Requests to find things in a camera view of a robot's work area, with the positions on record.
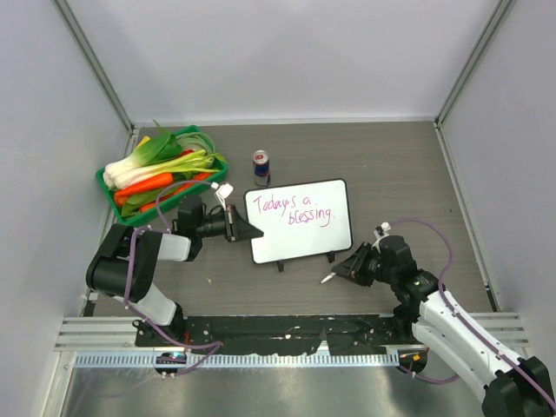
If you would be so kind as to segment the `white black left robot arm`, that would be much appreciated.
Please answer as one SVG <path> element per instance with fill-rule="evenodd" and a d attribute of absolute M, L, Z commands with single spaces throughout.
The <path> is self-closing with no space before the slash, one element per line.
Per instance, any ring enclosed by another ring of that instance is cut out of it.
<path fill-rule="evenodd" d="M 199 195 L 182 199 L 171 231 L 113 225 L 93 257 L 85 280 L 89 289 L 107 295 L 141 319 L 137 333 L 142 345 L 173 347 L 186 341 L 187 321 L 182 307 L 153 282 L 159 261 L 193 261 L 202 240 L 222 236 L 228 242 L 260 238 L 264 233 L 248 223 L 235 205 L 206 210 Z"/>

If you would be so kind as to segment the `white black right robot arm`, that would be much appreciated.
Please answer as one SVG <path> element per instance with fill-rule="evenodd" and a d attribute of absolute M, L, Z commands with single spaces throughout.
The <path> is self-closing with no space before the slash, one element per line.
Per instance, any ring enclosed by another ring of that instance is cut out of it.
<path fill-rule="evenodd" d="M 431 348 L 473 391 L 485 416 L 555 414 L 544 363 L 523 358 L 487 332 L 439 279 L 418 267 L 402 237 L 362 243 L 331 273 L 363 287 L 389 285 L 400 303 L 392 322 L 395 338 Z"/>

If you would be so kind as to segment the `pink capped white marker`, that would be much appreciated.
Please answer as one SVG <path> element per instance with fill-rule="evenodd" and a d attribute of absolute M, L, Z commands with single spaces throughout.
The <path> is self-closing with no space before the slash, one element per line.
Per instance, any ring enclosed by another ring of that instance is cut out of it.
<path fill-rule="evenodd" d="M 321 279 L 320 284 L 324 284 L 324 283 L 332 280 L 335 276 L 336 276 L 336 273 L 328 274 L 327 276 L 325 276 L 324 278 Z"/>

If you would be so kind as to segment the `white whiteboard black frame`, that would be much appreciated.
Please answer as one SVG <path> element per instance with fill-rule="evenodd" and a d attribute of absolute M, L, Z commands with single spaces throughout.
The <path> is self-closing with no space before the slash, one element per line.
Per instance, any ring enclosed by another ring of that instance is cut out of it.
<path fill-rule="evenodd" d="M 331 255 L 353 247 L 348 186 L 341 178 L 244 193 L 248 222 L 263 232 L 251 240 L 255 264 Z"/>

